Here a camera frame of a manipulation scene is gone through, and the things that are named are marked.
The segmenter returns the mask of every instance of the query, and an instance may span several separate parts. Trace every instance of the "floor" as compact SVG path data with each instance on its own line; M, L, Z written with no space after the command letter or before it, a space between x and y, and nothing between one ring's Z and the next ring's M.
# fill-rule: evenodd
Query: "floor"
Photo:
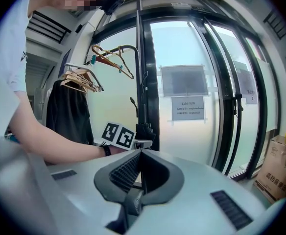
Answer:
M252 179L245 179L240 182L238 182L240 185L242 185L246 190L250 191L252 194L254 194L260 202L264 205L266 209L268 209L271 206L271 203L267 200L267 198L256 188L256 186L253 185L255 181L255 178Z

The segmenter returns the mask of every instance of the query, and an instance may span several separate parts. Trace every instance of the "glass door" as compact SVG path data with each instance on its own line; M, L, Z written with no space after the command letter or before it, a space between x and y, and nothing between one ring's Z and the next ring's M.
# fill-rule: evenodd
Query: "glass door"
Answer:
M228 170L228 176L232 177L246 171L254 151L259 130L258 89L250 61L234 31L210 22L206 23L205 27L215 39L224 59L227 60L233 90L238 96L242 95L242 99L237 104L241 117L235 118L233 132L231 149L234 153L230 152L227 166L224 168L224 172Z
M159 150L212 165L220 104L208 51L189 21L155 22L149 27L158 87Z

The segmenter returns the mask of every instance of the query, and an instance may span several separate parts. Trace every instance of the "printed notice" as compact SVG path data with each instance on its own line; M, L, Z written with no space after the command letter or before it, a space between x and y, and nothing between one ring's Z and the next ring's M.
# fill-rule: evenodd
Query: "printed notice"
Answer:
M172 120L203 120L204 98L202 96L172 97Z

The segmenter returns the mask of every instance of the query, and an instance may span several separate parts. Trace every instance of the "black vent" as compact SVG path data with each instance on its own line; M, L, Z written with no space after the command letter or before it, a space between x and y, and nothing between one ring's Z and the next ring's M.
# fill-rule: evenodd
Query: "black vent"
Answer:
M54 180L60 180L60 179L71 177L71 176L76 175L76 174L77 173L74 170L67 170L64 172L52 174L51 176L53 177Z
M211 193L211 196L226 214L237 230L242 229L252 222L252 219L228 196L225 191Z
M274 10L268 14L263 22L269 24L280 40L286 35L286 23Z
M139 175L140 153L109 174L110 181L128 193Z

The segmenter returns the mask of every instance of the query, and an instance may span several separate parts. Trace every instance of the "vent slot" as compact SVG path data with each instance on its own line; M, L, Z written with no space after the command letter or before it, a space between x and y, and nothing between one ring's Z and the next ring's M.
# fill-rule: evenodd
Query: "vent slot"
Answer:
M229 197L229 195L221 190L211 193L211 196L226 214L233 226L240 230L250 224L253 220Z
M60 180L60 179L71 177L76 174L77 173L74 170L67 170L67 171L52 174L51 176L53 177L54 180Z

